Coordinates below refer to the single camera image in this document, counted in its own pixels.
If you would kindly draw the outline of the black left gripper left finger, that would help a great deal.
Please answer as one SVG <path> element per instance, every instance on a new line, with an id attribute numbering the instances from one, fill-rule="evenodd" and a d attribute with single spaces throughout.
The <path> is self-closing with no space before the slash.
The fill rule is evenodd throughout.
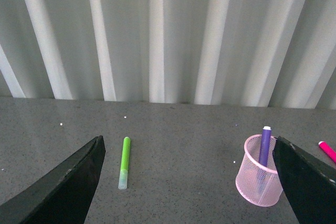
<path id="1" fill-rule="evenodd" d="M 1 205 L 1 223 L 84 223 L 106 149 L 97 136 Z"/>

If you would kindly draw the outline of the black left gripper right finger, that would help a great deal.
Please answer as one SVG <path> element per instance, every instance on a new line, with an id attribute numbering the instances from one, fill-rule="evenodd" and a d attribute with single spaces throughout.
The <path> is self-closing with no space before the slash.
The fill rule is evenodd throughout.
<path id="1" fill-rule="evenodd" d="M 335 168 L 281 136 L 273 159 L 299 223 L 335 223 Z"/>

